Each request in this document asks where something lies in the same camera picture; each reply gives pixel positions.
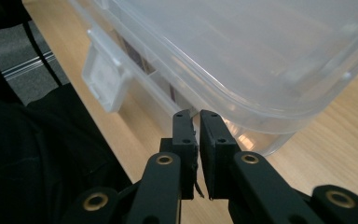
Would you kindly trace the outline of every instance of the black cloth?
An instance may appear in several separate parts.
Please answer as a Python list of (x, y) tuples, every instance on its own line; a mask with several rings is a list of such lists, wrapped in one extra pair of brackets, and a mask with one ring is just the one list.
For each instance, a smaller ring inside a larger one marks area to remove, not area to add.
[(0, 29), (30, 21), (21, 0), (0, 0)]
[(0, 102), (0, 223), (59, 223), (86, 189), (130, 184), (72, 86)]

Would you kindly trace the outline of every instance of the clear plastic box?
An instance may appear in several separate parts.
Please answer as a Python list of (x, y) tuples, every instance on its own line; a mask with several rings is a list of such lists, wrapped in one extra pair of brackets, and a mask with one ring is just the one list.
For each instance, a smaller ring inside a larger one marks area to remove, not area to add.
[(166, 130), (180, 109), (212, 110), (243, 150), (275, 151), (358, 74), (358, 1), (70, 1), (107, 111), (127, 90)]

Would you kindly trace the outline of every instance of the bolt hole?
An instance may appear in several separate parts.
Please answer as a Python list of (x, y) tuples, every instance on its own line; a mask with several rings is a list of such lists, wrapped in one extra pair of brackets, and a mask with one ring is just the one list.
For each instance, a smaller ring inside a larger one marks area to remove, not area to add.
[(97, 204), (100, 204), (102, 201), (103, 201), (102, 197), (94, 197), (89, 200), (89, 204), (97, 205)]
[(247, 156), (245, 158), (247, 161), (255, 161), (255, 157)]
[(347, 198), (343, 197), (342, 195), (339, 194), (333, 194), (332, 196), (334, 198), (335, 201), (340, 202), (340, 203), (346, 203), (348, 201)]
[(292, 215), (289, 217), (289, 222), (293, 224), (307, 224), (307, 220), (298, 215)]

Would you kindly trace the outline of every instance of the plastic container lid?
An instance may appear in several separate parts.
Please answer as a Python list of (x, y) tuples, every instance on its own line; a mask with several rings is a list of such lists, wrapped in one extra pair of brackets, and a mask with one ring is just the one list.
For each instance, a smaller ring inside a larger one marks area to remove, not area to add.
[(297, 131), (358, 73), (358, 1), (107, 2), (194, 106), (249, 130)]

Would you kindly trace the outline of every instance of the light wood surface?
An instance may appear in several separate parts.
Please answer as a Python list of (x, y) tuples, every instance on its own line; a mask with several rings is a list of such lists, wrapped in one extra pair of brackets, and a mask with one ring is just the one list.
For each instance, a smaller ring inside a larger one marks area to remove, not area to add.
[[(90, 94), (81, 78), (90, 43), (87, 26), (70, 4), (63, 0), (23, 3), (130, 179), (139, 180), (147, 159), (158, 152), (160, 138), (170, 136), (130, 96), (118, 113), (109, 114)], [(268, 160), (293, 188), (307, 194), (325, 184), (358, 194), (358, 77)], [(183, 203), (182, 223), (229, 222), (227, 202), (196, 197)]]

